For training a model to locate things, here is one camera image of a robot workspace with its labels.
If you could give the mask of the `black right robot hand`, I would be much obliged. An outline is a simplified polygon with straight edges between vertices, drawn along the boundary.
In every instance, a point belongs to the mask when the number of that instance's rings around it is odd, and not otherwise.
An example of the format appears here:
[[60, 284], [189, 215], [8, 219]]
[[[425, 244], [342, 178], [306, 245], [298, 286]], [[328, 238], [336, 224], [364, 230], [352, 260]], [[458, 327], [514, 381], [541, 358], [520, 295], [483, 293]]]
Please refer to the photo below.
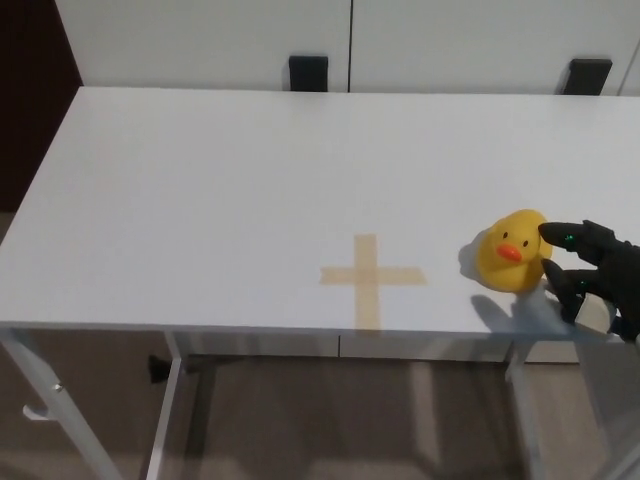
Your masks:
[[541, 238], [552, 246], [574, 252], [595, 268], [564, 269], [551, 259], [542, 267], [561, 304], [561, 318], [577, 323], [588, 294], [611, 303], [618, 314], [608, 331], [632, 343], [639, 335], [639, 247], [615, 237], [613, 230], [585, 220], [582, 223], [545, 222]]

